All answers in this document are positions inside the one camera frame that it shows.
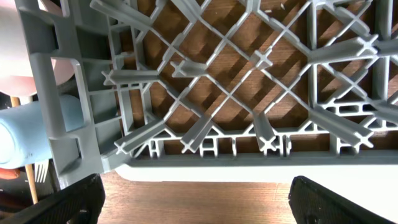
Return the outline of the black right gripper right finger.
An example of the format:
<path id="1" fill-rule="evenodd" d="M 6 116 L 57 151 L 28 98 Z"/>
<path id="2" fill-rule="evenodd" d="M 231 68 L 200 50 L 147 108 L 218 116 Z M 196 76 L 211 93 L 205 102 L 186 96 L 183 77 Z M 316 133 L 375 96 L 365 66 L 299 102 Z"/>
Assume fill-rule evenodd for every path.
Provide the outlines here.
<path id="1" fill-rule="evenodd" d="M 288 200 L 297 223 L 391 222 L 302 175 L 293 178 Z"/>

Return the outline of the light blue plastic cup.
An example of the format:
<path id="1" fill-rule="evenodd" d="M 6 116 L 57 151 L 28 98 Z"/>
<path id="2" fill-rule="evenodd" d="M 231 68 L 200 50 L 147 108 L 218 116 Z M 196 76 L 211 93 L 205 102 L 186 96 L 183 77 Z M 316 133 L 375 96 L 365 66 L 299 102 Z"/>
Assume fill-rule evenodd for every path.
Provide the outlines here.
<path id="1" fill-rule="evenodd" d="M 61 95 L 60 104 L 67 131 L 83 126 L 80 100 Z M 71 156 L 79 156 L 76 139 L 60 142 L 61 149 L 69 149 Z M 1 168 L 16 169 L 27 164 L 52 159 L 39 101 L 16 108 L 1 110 Z"/>

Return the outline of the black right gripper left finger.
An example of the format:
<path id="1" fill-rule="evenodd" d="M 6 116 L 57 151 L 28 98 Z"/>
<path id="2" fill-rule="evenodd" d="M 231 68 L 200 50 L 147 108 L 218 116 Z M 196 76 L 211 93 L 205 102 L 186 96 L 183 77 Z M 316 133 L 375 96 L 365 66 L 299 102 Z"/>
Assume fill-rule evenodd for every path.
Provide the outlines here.
<path id="1" fill-rule="evenodd" d="M 91 174 L 38 203 L 1 220 L 1 224 L 98 222 L 105 201 L 101 176 Z"/>

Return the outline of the pink plastic bowl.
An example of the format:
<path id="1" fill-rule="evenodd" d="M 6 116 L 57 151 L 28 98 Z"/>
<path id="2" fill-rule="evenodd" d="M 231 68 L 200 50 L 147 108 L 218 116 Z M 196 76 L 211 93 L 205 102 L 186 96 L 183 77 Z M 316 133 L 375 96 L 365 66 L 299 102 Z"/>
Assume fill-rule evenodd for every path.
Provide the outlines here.
<path id="1" fill-rule="evenodd" d="M 49 0 L 38 1 L 41 10 L 62 16 L 62 8 Z M 74 70 L 66 59 L 52 59 L 57 85 L 68 81 Z M 25 97 L 37 93 L 30 67 L 22 23 L 15 1 L 1 0 L 1 92 Z"/>

